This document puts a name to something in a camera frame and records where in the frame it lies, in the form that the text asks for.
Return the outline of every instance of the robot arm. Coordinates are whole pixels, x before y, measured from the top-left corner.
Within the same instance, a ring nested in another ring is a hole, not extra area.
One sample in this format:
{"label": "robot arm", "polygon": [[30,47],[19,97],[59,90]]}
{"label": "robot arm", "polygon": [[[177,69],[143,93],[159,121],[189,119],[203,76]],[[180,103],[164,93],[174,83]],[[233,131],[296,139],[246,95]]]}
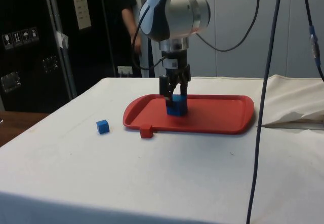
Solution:
{"label": "robot arm", "polygon": [[208,26],[211,17],[206,0],[147,0],[140,18],[147,9],[142,32],[157,42],[197,33]]}

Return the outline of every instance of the person's arm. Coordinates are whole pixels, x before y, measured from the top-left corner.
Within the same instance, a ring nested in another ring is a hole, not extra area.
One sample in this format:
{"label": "person's arm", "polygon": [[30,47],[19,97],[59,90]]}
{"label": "person's arm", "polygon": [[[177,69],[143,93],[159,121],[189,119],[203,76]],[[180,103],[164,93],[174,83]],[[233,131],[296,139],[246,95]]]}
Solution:
{"label": "person's arm", "polygon": [[[121,15],[123,17],[123,21],[128,30],[128,33],[131,36],[131,42],[133,43],[135,32],[137,29],[133,9],[131,7],[125,8],[121,11]],[[139,34],[137,35],[134,49],[137,54],[141,54],[141,37]]]}

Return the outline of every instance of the white table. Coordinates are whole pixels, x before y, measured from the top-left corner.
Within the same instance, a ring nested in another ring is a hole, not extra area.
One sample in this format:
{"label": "white table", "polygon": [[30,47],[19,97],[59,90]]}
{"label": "white table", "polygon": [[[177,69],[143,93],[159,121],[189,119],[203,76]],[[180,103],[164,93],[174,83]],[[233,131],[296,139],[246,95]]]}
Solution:
{"label": "white table", "polygon": [[[261,80],[193,79],[189,93],[247,95],[258,111],[261,88]],[[123,113],[157,93],[157,79],[104,79],[0,148],[0,223],[245,223],[255,125],[239,136],[144,140],[125,129]],[[97,132],[102,119],[109,134]],[[252,221],[323,223],[323,210],[324,133],[263,129]]]}

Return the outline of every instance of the blue cube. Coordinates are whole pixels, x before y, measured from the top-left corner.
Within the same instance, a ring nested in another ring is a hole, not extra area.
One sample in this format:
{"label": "blue cube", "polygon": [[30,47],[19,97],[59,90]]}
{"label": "blue cube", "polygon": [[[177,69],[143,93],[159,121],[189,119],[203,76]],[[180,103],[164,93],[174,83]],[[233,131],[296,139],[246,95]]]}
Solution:
{"label": "blue cube", "polygon": [[107,120],[102,120],[97,122],[97,129],[99,134],[108,133],[110,130],[109,130],[109,124]]}
{"label": "blue cube", "polygon": [[167,106],[167,113],[171,116],[185,116],[188,113],[187,96],[173,95],[173,106]]}

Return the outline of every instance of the person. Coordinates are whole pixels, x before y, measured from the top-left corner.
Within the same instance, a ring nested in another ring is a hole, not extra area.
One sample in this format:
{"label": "person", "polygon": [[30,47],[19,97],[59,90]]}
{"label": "person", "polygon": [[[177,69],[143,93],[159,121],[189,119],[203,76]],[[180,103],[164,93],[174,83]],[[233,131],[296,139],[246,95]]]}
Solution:
{"label": "person", "polygon": [[[134,40],[137,24],[133,7],[136,0],[104,0],[109,27],[112,53],[116,66],[131,66],[131,44]],[[135,41],[135,53],[141,54],[141,38]]]}

